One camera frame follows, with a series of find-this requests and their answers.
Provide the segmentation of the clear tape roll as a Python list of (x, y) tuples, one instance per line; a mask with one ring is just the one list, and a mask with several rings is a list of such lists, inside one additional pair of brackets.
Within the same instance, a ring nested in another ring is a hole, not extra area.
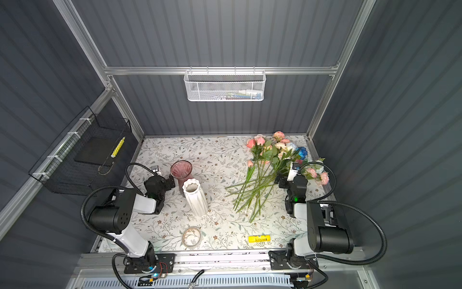
[(187, 249), (197, 248), (202, 242), (202, 232), (198, 227), (187, 228), (182, 235), (182, 244)]

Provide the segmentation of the yellow label tag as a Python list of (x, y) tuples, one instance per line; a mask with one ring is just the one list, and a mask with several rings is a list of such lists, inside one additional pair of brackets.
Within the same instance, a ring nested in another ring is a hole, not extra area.
[(271, 236), (269, 235), (262, 235), (262, 236), (249, 236), (248, 242), (249, 243), (263, 243), (263, 242), (270, 242)]

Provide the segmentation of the floral table mat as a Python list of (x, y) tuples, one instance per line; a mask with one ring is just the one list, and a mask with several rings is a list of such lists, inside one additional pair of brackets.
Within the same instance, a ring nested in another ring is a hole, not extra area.
[[(290, 217), (285, 210), (284, 190), (276, 188), (262, 214), (254, 222), (248, 214), (236, 213), (233, 197), (226, 187), (245, 178), (251, 153), (245, 146), (247, 136), (147, 138), (134, 155), (131, 170), (133, 183), (143, 188), (147, 168), (159, 166), (167, 176), (171, 165), (179, 160), (192, 164), (192, 175), (198, 179), (208, 201), (208, 212), (197, 217), (178, 189), (167, 192), (165, 206), (159, 215), (134, 213), (131, 225), (158, 251), (187, 250), (182, 235), (189, 227), (202, 232), (201, 244), (191, 250), (277, 249), (284, 248), (306, 230), (306, 222)], [(271, 236), (270, 242), (249, 243), (249, 236)]]

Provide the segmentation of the white ribbed ceramic vase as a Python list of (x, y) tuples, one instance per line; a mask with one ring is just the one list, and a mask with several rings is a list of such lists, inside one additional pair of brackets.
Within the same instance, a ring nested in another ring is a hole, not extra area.
[(197, 217), (204, 216), (208, 212), (208, 203), (200, 182), (194, 178), (188, 179), (182, 189), (192, 213)]

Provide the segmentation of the bunch of artificial flowers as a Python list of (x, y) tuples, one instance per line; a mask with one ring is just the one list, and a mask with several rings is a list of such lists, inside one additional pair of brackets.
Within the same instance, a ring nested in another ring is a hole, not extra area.
[(327, 185), (334, 181), (334, 174), (320, 158), (311, 161), (308, 150), (297, 146), (281, 131), (271, 137), (257, 135), (245, 143), (251, 153), (247, 161), (247, 171), (241, 183), (226, 187), (227, 195), (234, 196), (233, 209), (236, 213), (247, 213), (248, 221), (254, 222), (262, 214), (268, 199), (278, 187), (278, 177), (288, 177), (292, 162), (302, 166), (298, 175), (307, 181), (316, 181), (319, 185)]

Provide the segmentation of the black notebook in basket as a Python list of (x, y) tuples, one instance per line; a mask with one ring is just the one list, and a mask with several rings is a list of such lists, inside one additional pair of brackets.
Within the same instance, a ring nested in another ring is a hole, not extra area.
[(110, 157), (115, 141), (107, 138), (92, 137), (74, 158), (76, 162), (110, 167), (114, 159)]

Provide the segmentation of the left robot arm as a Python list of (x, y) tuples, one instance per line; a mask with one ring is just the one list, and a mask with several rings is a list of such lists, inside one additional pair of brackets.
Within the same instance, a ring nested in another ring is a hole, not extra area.
[(166, 193), (175, 188), (172, 176), (153, 175), (144, 182), (146, 194), (136, 188), (112, 187), (107, 200), (89, 216), (81, 208), (84, 225), (123, 250), (125, 273), (159, 273), (162, 269), (154, 246), (131, 225), (132, 213), (159, 215)]

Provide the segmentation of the yellow marker pen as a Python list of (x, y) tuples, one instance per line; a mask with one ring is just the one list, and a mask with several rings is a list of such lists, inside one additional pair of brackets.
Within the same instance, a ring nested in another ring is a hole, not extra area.
[(119, 141), (119, 143), (115, 146), (114, 150), (112, 151), (110, 157), (111, 158), (116, 158), (117, 157), (117, 154), (119, 153), (119, 151), (121, 150), (123, 144), (125, 143), (125, 138), (126, 137), (122, 137), (121, 140)]

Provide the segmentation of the purple glass vase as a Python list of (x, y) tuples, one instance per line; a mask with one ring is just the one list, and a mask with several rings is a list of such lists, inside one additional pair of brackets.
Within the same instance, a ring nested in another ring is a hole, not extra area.
[(185, 181), (193, 178), (192, 170), (193, 165), (186, 160), (177, 161), (171, 166), (170, 174), (177, 180), (180, 189), (183, 187)]

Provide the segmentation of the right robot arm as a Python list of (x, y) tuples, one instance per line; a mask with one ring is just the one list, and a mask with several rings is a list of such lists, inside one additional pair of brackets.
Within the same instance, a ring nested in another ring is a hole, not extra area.
[(301, 175), (278, 177), (277, 183), (286, 190), (285, 209), (290, 217), (306, 221), (306, 230), (287, 245), (285, 260), (298, 269), (315, 253), (350, 254), (354, 241), (344, 220), (342, 208), (306, 200), (308, 181)]

